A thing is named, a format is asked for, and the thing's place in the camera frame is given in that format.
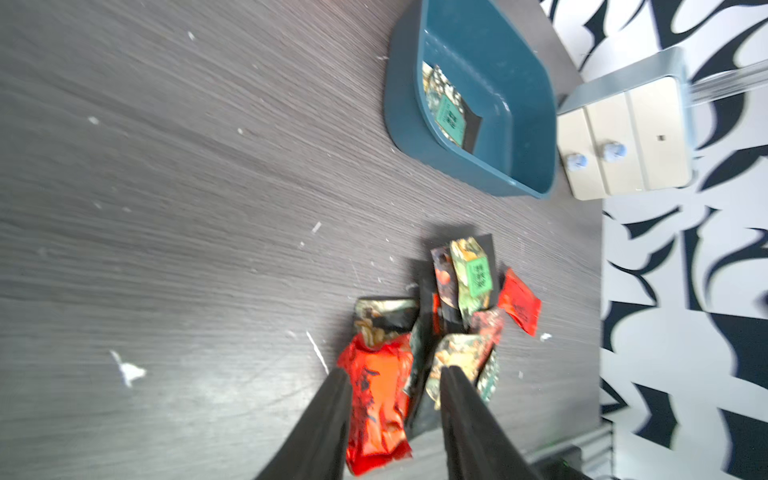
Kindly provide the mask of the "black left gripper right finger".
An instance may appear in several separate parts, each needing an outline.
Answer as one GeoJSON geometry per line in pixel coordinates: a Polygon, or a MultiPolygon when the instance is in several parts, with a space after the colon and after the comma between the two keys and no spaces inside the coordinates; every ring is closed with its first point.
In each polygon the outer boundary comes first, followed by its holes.
{"type": "Polygon", "coordinates": [[[448,478],[539,479],[458,366],[444,367],[440,402],[448,478]]]}

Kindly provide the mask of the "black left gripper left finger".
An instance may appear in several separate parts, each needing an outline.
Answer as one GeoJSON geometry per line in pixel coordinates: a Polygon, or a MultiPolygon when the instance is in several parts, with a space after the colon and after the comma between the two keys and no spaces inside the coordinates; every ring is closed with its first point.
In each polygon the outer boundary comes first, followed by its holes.
{"type": "Polygon", "coordinates": [[[298,423],[257,480],[344,476],[353,389],[347,372],[330,371],[298,423]]]}

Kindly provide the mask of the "red foil tea bag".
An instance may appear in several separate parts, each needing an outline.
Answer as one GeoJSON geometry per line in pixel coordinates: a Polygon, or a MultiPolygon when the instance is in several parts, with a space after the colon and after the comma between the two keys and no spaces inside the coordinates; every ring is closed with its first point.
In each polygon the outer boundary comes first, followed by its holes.
{"type": "Polygon", "coordinates": [[[356,476],[409,458],[405,431],[410,396],[406,384],[413,366],[410,336],[402,334],[376,347],[356,335],[337,366],[347,372],[353,398],[346,463],[356,476]]]}

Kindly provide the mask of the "yellow label tea bag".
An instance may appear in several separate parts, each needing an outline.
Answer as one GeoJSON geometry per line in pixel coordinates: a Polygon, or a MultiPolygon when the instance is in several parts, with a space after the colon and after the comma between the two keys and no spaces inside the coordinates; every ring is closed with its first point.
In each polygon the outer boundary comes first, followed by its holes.
{"type": "Polygon", "coordinates": [[[441,407],[440,378],[444,367],[458,366],[474,382],[493,349],[488,335],[452,333],[438,343],[432,360],[425,390],[434,401],[434,409],[441,407]]]}

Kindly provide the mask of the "pink label tea bag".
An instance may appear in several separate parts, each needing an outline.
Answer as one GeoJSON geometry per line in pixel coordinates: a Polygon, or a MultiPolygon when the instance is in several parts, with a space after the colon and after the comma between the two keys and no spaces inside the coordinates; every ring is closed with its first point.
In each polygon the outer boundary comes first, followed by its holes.
{"type": "Polygon", "coordinates": [[[497,307],[477,311],[470,319],[469,332],[480,335],[492,345],[500,343],[508,314],[497,307]]]}

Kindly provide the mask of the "small red tea bag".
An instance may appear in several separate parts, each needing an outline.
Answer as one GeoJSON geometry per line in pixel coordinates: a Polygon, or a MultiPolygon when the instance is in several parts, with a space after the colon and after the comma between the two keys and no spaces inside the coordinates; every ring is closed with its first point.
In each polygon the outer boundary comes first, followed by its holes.
{"type": "Polygon", "coordinates": [[[536,336],[542,302],[511,268],[505,272],[497,305],[525,333],[536,336]]]}

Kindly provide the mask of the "green label tea bag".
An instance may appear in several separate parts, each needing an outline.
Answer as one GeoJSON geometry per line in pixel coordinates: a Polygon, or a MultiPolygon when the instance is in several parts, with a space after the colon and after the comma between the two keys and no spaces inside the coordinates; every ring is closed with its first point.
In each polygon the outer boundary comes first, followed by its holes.
{"type": "Polygon", "coordinates": [[[453,240],[450,255],[458,282],[458,308],[468,325],[476,312],[489,309],[497,298],[493,237],[486,234],[453,240]]]}

